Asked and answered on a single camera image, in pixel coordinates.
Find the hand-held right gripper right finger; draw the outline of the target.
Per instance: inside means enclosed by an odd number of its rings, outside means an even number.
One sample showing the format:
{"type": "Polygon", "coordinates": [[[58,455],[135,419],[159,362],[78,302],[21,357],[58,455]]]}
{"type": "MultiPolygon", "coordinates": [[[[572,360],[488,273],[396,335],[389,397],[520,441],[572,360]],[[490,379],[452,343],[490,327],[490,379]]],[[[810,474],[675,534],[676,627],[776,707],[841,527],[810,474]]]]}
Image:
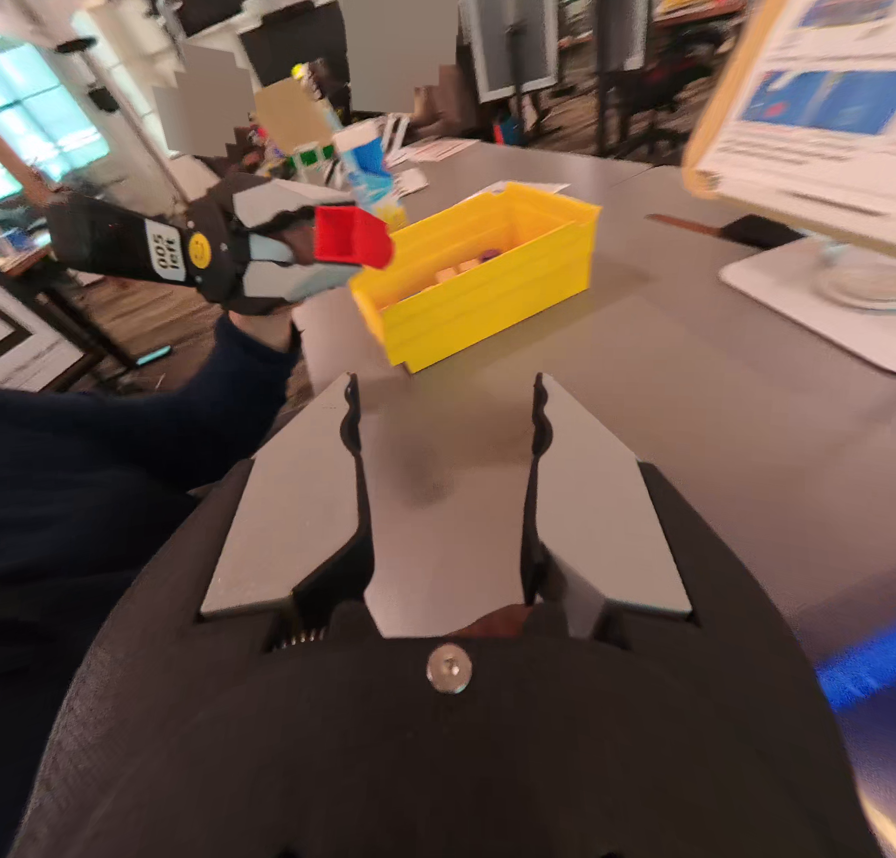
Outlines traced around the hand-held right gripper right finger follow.
{"type": "Polygon", "coordinates": [[[525,603],[560,610],[576,640],[610,639],[625,613],[689,621],[693,606],[637,455],[544,372],[532,423],[525,603]]]}

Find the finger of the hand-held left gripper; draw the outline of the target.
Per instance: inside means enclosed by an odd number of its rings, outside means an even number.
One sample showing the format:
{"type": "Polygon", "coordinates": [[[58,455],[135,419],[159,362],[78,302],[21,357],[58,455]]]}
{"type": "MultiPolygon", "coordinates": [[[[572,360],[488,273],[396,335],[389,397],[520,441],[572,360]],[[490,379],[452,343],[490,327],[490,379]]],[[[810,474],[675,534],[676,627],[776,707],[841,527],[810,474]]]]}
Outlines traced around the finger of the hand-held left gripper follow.
{"type": "Polygon", "coordinates": [[[242,277],[243,295],[251,299],[302,302],[348,284],[361,272],[360,265],[316,259],[314,236],[314,232],[286,232],[275,238],[250,234],[250,260],[242,277]]]}
{"type": "Polygon", "coordinates": [[[312,222],[317,185],[305,181],[263,180],[232,196],[235,217],[251,234],[277,234],[312,222]]]}

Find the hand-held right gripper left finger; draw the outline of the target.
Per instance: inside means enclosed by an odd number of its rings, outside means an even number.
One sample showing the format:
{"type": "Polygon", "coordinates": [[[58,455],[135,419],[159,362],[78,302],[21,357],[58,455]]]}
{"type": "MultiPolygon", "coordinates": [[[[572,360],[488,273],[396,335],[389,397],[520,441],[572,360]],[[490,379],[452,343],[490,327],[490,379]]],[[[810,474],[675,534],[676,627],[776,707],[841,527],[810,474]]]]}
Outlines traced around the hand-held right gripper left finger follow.
{"type": "Polygon", "coordinates": [[[330,621],[375,570],[357,375],[330,384],[258,452],[200,608],[330,621]]]}

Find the red one-stud plastic brick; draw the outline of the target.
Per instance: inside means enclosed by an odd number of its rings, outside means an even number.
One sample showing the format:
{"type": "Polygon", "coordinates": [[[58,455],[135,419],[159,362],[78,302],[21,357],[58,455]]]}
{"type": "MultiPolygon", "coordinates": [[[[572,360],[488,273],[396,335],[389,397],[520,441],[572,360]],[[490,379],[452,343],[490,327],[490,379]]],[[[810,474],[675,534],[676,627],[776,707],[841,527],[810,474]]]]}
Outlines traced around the red one-stud plastic brick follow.
{"type": "Polygon", "coordinates": [[[394,244],[386,223],[353,204],[323,204],[315,209],[314,258],[317,262],[386,269],[394,244]]]}

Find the yellow plastic bin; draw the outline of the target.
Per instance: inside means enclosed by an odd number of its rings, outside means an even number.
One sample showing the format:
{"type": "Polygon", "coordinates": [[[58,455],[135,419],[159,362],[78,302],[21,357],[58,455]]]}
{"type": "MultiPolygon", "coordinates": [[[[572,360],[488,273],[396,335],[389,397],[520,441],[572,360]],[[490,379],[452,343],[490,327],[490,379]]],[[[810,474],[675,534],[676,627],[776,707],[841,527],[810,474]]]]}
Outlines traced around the yellow plastic bin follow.
{"type": "Polygon", "coordinates": [[[525,189],[469,197],[399,230],[389,266],[356,275],[350,291],[387,361],[418,373],[587,291],[601,211],[562,193],[525,189]],[[403,274],[487,247],[504,254],[378,308],[403,274]]]}

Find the blue plastic bin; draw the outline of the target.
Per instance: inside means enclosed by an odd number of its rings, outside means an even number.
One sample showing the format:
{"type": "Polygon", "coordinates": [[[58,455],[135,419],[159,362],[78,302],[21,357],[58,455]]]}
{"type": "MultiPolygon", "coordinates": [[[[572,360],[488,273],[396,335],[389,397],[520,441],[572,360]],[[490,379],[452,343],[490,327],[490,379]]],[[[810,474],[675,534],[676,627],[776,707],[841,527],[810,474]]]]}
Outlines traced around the blue plastic bin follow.
{"type": "Polygon", "coordinates": [[[895,628],[891,627],[821,663],[816,679],[840,714],[895,685],[895,628]]]}

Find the person's left forearm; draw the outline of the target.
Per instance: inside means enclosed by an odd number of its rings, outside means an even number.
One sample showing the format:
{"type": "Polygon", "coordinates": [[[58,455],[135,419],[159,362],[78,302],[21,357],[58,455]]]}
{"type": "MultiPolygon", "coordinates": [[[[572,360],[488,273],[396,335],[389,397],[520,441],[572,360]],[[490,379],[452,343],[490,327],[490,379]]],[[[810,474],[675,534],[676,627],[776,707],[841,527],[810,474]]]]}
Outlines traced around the person's left forearm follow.
{"type": "Polygon", "coordinates": [[[301,341],[295,352],[273,351],[223,313],[210,354],[174,391],[2,390],[2,477],[130,467],[178,490],[211,483],[263,444],[286,403],[300,348],[301,341]]]}

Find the person's left hand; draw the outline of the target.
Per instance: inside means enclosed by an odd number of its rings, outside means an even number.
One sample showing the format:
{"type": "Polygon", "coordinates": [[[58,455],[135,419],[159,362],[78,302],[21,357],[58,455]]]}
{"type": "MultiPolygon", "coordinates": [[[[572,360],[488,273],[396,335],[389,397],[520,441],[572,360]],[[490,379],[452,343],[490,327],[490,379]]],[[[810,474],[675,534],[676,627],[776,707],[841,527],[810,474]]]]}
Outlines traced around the person's left hand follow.
{"type": "Polygon", "coordinates": [[[296,305],[287,304],[267,315],[246,315],[230,310],[230,323],[247,337],[273,351],[288,353],[298,350],[300,334],[295,326],[293,310],[296,305]]]}

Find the wooden document stand board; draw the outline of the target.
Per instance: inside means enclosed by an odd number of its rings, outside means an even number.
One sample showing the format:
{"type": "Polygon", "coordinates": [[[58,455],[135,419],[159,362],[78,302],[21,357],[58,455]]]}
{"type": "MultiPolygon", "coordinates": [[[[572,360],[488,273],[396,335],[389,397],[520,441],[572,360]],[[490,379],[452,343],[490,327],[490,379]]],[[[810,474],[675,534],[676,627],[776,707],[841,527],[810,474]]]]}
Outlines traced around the wooden document stand board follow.
{"type": "Polygon", "coordinates": [[[303,81],[289,77],[257,91],[254,118],[284,155],[332,144],[333,129],[322,100],[303,81]]]}

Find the pile of coloured wooden blocks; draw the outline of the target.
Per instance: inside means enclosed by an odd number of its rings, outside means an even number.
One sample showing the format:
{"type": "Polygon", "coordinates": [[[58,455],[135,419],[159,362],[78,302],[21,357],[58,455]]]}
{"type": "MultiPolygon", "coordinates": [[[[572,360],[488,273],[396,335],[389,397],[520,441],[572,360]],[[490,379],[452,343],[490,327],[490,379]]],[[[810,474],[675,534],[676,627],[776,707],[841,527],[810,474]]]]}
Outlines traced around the pile of coloured wooden blocks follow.
{"type": "Polygon", "coordinates": [[[504,254],[504,249],[487,247],[463,260],[448,262],[442,260],[434,268],[424,268],[403,274],[389,292],[378,300],[378,308],[396,305],[422,292],[428,292],[437,285],[444,284],[465,273],[483,267],[488,262],[504,254]]]}

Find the printed paper sheet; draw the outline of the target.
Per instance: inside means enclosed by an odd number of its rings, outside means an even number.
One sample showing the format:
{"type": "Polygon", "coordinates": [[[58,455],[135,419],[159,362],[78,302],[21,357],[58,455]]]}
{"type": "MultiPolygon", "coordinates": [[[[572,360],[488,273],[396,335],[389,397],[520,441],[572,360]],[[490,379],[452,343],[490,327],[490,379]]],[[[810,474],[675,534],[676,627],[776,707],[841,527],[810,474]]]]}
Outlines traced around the printed paper sheet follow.
{"type": "Polygon", "coordinates": [[[402,164],[435,163],[478,145],[479,141],[469,138],[437,138],[414,143],[389,152],[385,158],[388,169],[396,169],[402,164]]]}

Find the laminated label sheet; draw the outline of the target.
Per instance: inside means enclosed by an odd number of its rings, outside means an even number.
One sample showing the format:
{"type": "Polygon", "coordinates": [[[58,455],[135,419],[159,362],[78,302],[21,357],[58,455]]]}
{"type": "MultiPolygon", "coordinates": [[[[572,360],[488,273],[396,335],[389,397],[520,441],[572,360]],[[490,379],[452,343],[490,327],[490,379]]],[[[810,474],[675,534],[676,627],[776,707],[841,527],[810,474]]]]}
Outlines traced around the laminated label sheet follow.
{"type": "Polygon", "coordinates": [[[538,191],[546,194],[556,195],[566,191],[569,187],[570,183],[566,182],[499,180],[474,193],[473,197],[484,194],[499,195],[506,192],[509,188],[511,190],[525,189],[529,191],[538,191]]]}

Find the black panel tripod stand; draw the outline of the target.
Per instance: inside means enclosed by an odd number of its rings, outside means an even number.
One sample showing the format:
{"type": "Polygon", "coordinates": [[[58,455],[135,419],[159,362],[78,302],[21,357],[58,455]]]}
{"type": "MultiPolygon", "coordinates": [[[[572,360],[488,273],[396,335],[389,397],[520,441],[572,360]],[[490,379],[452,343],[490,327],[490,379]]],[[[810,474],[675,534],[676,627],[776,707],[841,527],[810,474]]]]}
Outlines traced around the black panel tripod stand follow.
{"type": "Polygon", "coordinates": [[[555,35],[541,26],[531,36],[525,21],[516,20],[505,30],[505,57],[511,91],[507,113],[494,125],[495,138],[506,147],[526,147],[531,137],[541,137],[544,116],[535,106],[533,122],[528,125],[525,101],[556,82],[555,35]]]}

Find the grey framed panel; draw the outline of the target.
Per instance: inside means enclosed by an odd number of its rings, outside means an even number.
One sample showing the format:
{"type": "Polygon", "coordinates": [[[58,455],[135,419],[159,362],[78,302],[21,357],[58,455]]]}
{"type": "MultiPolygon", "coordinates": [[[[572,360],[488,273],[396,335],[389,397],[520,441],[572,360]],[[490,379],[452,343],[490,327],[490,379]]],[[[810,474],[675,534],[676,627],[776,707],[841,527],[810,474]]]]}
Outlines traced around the grey framed panel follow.
{"type": "Polygon", "coordinates": [[[556,85],[557,0],[462,0],[478,102],[556,85]]]}

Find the black office chair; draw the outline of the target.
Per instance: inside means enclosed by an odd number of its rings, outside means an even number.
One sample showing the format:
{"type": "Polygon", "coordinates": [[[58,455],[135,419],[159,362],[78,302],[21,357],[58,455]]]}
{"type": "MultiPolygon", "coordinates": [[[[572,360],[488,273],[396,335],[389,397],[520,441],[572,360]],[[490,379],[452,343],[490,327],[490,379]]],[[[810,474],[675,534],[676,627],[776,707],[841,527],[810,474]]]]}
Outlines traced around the black office chair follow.
{"type": "Polygon", "coordinates": [[[674,34],[650,65],[616,80],[618,139],[610,156],[621,160],[645,148],[653,156],[659,145],[682,147],[688,131],[658,124],[661,113],[678,110],[680,94],[690,84],[710,77],[711,58],[722,45],[720,32],[709,25],[674,34]]]}

